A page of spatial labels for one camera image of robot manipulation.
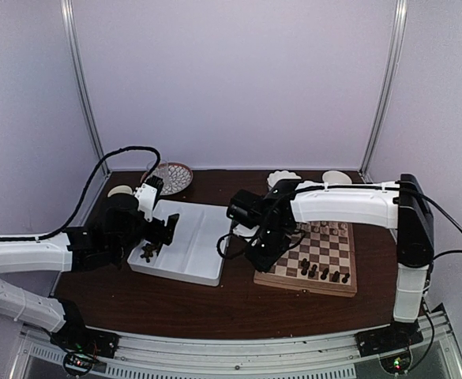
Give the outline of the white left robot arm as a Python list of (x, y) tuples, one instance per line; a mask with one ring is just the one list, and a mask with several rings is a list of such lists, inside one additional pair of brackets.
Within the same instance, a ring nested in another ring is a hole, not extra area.
[[(154, 197), (118, 193), (105, 199), (97, 218), (87, 227), (65, 227), (49, 237), (0, 236), (0, 275), (15, 272), (88, 272), (120, 266), (141, 242), (159, 250), (172, 243), (177, 213), (167, 220), (154, 217)], [(76, 305), (42, 298), (0, 281), (0, 313), (60, 333), (75, 351), (92, 342)]]

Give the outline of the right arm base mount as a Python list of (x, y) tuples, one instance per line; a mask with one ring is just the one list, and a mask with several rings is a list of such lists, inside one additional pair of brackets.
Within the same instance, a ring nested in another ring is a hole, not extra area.
[(361, 357), (382, 355), (423, 342), (419, 319), (413, 322), (393, 321), (380, 328), (369, 329), (355, 334), (355, 341)]

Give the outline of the white plastic compartment tray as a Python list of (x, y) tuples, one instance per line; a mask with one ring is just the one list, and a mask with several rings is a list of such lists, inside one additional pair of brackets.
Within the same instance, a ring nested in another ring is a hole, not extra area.
[(154, 216), (165, 220), (178, 213), (172, 243), (162, 246), (149, 260), (141, 255), (142, 246), (135, 248), (127, 263), (134, 272), (171, 280), (216, 287), (220, 283), (223, 258), (217, 253), (218, 239), (229, 233), (231, 220), (224, 206), (161, 200)]

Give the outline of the dark pawn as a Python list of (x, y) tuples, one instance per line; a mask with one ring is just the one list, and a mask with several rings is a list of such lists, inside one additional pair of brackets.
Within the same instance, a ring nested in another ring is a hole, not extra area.
[(315, 277), (315, 274), (316, 274), (316, 271), (317, 271), (317, 266), (316, 265), (313, 265), (313, 267), (311, 268), (311, 270), (309, 271), (308, 273), (308, 276), (310, 278), (314, 278)]

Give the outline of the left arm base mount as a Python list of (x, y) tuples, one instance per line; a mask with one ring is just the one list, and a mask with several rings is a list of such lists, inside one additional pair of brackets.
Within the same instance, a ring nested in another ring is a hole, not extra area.
[(58, 301), (64, 310), (65, 323), (57, 332), (50, 332), (51, 342), (69, 351), (113, 358), (118, 347), (119, 335), (87, 327), (74, 302), (64, 299)]

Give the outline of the dark knight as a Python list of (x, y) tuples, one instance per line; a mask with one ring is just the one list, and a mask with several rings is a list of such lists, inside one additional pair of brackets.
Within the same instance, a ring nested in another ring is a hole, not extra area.
[(339, 280), (339, 278), (340, 278), (340, 272), (339, 272), (339, 271), (335, 271), (335, 272), (333, 273), (333, 275), (332, 275), (331, 281), (332, 281), (333, 283), (337, 283), (338, 280)]

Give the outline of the dark rook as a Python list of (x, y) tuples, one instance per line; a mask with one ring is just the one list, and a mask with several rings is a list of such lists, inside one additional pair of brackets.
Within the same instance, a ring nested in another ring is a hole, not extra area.
[(350, 273), (346, 273), (343, 277), (343, 279), (341, 280), (342, 283), (347, 283), (348, 280), (350, 278)]

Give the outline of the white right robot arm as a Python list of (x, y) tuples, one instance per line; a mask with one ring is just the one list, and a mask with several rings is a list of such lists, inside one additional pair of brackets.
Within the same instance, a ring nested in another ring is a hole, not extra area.
[(261, 272), (286, 251), (299, 223), (345, 222), (396, 231), (394, 322), (384, 329), (382, 339), (397, 349), (412, 337), (412, 324), (419, 314), (434, 259), (433, 219), (416, 177), (403, 174), (396, 182), (375, 184), (281, 179), (264, 196), (247, 193), (238, 222), (251, 237), (245, 255)]

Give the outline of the dark chess piece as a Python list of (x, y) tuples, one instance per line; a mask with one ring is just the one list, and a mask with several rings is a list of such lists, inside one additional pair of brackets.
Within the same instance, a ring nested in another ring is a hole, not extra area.
[(310, 267), (309, 261), (307, 259), (303, 259), (301, 262), (301, 267), (302, 267), (301, 275), (306, 276), (308, 273), (309, 267)]

